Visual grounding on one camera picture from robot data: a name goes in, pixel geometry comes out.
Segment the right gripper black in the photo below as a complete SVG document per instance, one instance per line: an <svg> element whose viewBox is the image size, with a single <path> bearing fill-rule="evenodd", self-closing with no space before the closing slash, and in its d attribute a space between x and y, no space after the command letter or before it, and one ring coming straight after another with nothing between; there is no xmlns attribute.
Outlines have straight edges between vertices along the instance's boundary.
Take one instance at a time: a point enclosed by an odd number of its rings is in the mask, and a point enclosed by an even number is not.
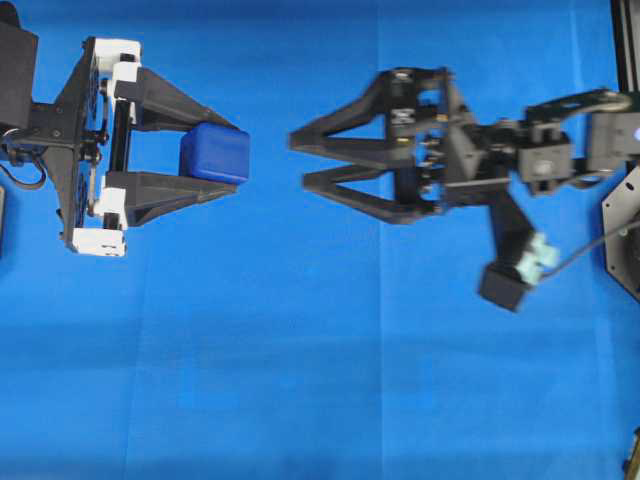
<svg viewBox="0 0 640 480"><path fill-rule="evenodd" d="M381 139L341 134L384 120ZM382 71L364 93L289 134L289 148L359 166L303 175L305 190L388 224L413 224L443 211L513 205L508 155L491 143L445 69ZM372 167L402 167L381 170ZM348 187L392 175L391 199Z"/></svg>

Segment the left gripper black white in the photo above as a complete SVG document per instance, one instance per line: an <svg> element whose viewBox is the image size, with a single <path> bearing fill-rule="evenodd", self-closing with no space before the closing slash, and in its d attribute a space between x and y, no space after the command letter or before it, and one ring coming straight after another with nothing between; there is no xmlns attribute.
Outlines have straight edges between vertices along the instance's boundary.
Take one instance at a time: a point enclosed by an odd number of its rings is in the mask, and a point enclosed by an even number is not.
<svg viewBox="0 0 640 480"><path fill-rule="evenodd" d="M29 143L54 185L59 233L74 253L122 257L124 232L174 211L234 194L237 186L193 177L110 171L95 193L100 147L113 131L189 132L201 124L239 128L141 66L138 41L89 37L62 91L32 107Z"/></svg>

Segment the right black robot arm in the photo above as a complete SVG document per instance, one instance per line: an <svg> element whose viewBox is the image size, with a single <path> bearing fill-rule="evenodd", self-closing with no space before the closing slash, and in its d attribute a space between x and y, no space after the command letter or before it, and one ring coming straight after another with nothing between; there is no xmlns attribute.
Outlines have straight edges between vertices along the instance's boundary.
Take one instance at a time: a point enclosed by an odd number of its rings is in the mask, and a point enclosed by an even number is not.
<svg viewBox="0 0 640 480"><path fill-rule="evenodd" d="M450 70L399 67L288 143L337 161L306 174L306 190L383 222L408 225L467 206L524 222L509 192L513 177L533 195L594 186L638 153L625 136L638 110L636 95L597 89L482 125Z"/></svg>

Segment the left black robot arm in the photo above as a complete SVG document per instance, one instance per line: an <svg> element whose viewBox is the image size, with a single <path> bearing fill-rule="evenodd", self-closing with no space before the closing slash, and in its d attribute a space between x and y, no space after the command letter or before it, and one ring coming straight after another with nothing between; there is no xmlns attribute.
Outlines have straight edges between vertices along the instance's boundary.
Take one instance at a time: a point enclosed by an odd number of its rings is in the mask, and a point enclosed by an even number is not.
<svg viewBox="0 0 640 480"><path fill-rule="evenodd" d="M133 40L87 38L51 103L33 99L38 37L1 5L1 168L32 164L58 197L60 237L76 254L121 257L125 233L233 194L247 181L249 135L145 68ZM181 134L174 175L133 172L134 132Z"/></svg>

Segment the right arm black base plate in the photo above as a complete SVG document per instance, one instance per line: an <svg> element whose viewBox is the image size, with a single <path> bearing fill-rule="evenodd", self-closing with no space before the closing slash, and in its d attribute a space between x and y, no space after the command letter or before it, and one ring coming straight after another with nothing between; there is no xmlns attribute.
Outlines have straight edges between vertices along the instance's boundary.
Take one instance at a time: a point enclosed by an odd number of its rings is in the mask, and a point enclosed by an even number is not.
<svg viewBox="0 0 640 480"><path fill-rule="evenodd" d="M636 301L639 300L639 168L634 167L601 202L607 272Z"/></svg>

